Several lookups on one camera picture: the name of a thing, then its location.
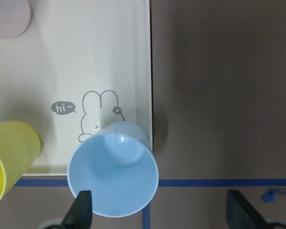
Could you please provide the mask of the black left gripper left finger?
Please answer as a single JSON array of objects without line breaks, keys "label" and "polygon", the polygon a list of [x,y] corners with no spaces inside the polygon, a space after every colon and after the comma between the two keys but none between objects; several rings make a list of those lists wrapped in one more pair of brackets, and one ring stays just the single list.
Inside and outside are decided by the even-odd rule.
[{"label": "black left gripper left finger", "polygon": [[91,191],[80,191],[62,223],[64,229],[89,229],[92,225]]}]

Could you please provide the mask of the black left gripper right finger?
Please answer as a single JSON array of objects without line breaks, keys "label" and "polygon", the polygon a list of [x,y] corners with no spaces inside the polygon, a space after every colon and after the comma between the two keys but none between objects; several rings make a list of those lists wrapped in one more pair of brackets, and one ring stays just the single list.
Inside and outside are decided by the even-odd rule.
[{"label": "black left gripper right finger", "polygon": [[230,229],[266,229],[267,222],[238,190],[226,195],[226,222]]}]

